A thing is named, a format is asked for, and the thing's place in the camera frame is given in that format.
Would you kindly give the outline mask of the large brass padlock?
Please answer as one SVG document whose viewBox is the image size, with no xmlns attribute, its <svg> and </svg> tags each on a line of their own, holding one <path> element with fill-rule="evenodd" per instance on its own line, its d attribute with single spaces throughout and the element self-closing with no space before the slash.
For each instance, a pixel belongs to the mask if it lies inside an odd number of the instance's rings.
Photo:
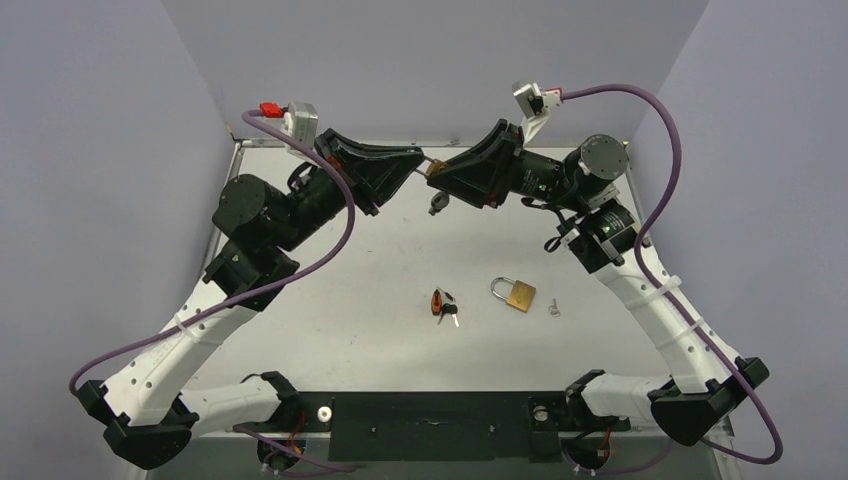
<svg viewBox="0 0 848 480">
<path fill-rule="evenodd" d="M 496 277 L 490 282 L 492 295 L 507 306 L 527 313 L 536 295 L 536 288 L 523 281 Z"/>
</svg>

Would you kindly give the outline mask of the orange black padlock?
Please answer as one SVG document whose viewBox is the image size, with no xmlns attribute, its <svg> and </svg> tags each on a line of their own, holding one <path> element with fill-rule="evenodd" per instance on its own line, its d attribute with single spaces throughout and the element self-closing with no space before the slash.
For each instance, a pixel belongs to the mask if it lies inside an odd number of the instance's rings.
<svg viewBox="0 0 848 480">
<path fill-rule="evenodd" d="M 442 290 L 440 288 L 435 288 L 430 299 L 430 310 L 434 316 L 439 316 L 442 312 L 444 304 L 444 298 L 442 294 Z"/>
</svg>

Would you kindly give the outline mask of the black-headed keys bunch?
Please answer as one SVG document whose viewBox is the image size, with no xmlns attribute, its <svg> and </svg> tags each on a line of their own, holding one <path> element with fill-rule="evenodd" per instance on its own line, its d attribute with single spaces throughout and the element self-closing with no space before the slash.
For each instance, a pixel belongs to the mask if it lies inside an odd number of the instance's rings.
<svg viewBox="0 0 848 480">
<path fill-rule="evenodd" d="M 460 323 L 459 323 L 459 320 L 458 320 L 458 306 L 457 306 L 455 297 L 453 295 L 451 295 L 450 293 L 448 293 L 447 291 L 444 291 L 444 290 L 442 290 L 442 294 L 443 294 L 443 298 L 444 298 L 444 304 L 443 304 L 442 312 L 438 316 L 439 322 L 441 322 L 442 319 L 445 316 L 449 316 L 451 318 L 451 320 L 453 321 L 454 325 L 456 327 L 459 327 Z"/>
</svg>

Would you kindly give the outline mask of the silver key with ring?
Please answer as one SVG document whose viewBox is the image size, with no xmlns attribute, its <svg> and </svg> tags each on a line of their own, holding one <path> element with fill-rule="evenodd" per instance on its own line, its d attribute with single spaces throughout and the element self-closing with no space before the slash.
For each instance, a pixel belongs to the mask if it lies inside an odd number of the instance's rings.
<svg viewBox="0 0 848 480">
<path fill-rule="evenodd" d="M 557 305 L 557 302 L 556 302 L 555 299 L 553 299 L 551 301 L 551 303 L 548 307 L 548 312 L 549 312 L 549 315 L 552 316 L 552 317 L 559 317 L 561 315 L 561 312 L 558 308 L 558 305 Z"/>
</svg>

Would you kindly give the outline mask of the small brass long-shackle padlock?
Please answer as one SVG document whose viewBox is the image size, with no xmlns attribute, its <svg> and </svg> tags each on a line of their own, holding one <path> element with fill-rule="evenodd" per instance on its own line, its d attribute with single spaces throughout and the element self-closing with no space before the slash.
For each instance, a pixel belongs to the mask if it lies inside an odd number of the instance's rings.
<svg viewBox="0 0 848 480">
<path fill-rule="evenodd" d="M 415 172 L 425 178 L 429 178 L 442 171 L 445 167 L 446 163 L 444 161 L 426 157 L 420 167 L 415 169 Z"/>
</svg>

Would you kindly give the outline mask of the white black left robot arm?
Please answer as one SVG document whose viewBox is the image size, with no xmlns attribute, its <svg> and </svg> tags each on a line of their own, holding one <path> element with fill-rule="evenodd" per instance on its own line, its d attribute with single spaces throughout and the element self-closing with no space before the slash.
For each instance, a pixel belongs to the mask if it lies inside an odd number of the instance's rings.
<svg viewBox="0 0 848 480">
<path fill-rule="evenodd" d="M 377 214 L 425 159 L 417 147 L 362 144 L 333 130 L 314 150 L 327 168 L 297 168 L 288 192 L 251 174 L 225 185 L 213 221 L 226 243 L 184 306 L 126 367 L 78 389 L 120 458 L 152 470 L 202 435 L 240 424 L 285 430 L 297 420 L 297 390 L 278 372 L 206 390 L 187 383 L 275 299 L 280 280 L 301 273 L 294 249 L 349 205 Z"/>
</svg>

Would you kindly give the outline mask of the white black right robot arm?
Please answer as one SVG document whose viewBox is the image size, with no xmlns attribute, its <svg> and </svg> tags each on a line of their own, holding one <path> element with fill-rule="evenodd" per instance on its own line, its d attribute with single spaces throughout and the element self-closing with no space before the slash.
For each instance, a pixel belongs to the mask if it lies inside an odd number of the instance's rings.
<svg viewBox="0 0 848 480">
<path fill-rule="evenodd" d="M 767 367 L 718 337 L 641 237 L 618 198 L 616 181 L 629 160 L 620 141 L 595 134 L 561 160 L 524 143 L 521 127 L 499 121 L 472 148 L 431 163 L 427 183 L 477 208 L 496 208 L 516 194 L 557 213 L 560 242 L 617 297 L 664 360 L 664 377 L 594 370 L 575 381 L 563 402 L 572 424 L 625 418 L 655 424 L 679 444 L 698 443 L 768 378 Z"/>
</svg>

